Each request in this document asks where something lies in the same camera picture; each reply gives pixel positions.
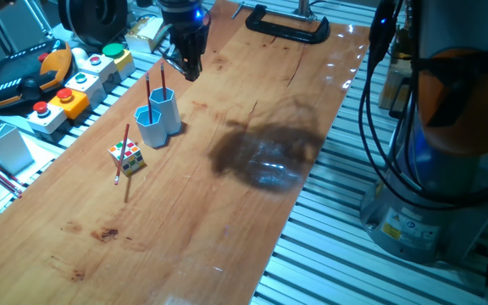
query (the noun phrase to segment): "wood grain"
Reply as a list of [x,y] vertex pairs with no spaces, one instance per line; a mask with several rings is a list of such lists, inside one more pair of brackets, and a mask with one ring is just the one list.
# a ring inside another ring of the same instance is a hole
[[[0,216],[0,304],[249,302],[368,28],[332,25],[307,46],[249,31],[236,7],[214,5],[197,81],[166,71],[182,134],[141,143],[141,79]],[[158,64],[150,76],[159,87]],[[147,166],[115,186],[107,149],[126,123]]]

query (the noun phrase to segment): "blue pencil holder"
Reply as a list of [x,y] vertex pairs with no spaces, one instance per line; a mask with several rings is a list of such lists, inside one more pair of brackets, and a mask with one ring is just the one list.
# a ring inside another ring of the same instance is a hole
[[152,123],[150,124],[148,106],[139,107],[135,111],[135,120],[144,144],[151,148],[165,145],[167,130],[162,120],[162,114],[159,111],[152,109]]
[[182,127],[180,121],[180,113],[178,112],[178,105],[176,104],[175,92],[169,88],[167,90],[167,98],[163,98],[163,88],[158,88],[150,93],[150,103],[152,108],[161,113],[161,120],[165,125],[165,129],[169,135],[176,134]]

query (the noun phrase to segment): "red button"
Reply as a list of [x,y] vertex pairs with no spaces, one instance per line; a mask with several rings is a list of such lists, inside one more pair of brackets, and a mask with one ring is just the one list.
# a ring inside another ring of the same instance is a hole
[[37,111],[39,114],[44,114],[48,111],[47,102],[37,102],[33,105],[33,110]]
[[48,53],[44,52],[43,54],[39,55],[37,59],[42,63],[48,56]]
[[90,63],[93,65],[98,65],[101,63],[101,58],[99,58],[98,56],[94,56],[90,58]]
[[58,94],[57,94],[59,99],[69,98],[72,95],[73,95],[73,91],[70,90],[69,88],[64,88],[64,89],[58,91]]

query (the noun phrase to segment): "sticker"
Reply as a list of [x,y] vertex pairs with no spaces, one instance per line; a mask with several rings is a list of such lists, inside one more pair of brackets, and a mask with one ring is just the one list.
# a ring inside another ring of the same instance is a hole
[[389,225],[389,223],[384,223],[381,227],[381,230],[386,233],[388,236],[396,239],[397,241],[400,239],[401,231]]
[[439,228],[420,223],[389,208],[381,231],[407,246],[430,250],[435,244]]

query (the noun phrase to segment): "black c-clamp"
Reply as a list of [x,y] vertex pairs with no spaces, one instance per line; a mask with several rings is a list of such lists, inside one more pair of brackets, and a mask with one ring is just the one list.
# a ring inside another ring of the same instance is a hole
[[285,25],[276,25],[267,21],[262,21],[261,19],[266,13],[266,6],[260,4],[256,5],[252,13],[246,19],[246,27],[259,33],[307,44],[321,43],[329,38],[330,27],[326,17],[323,17],[321,23],[314,32],[309,32]]

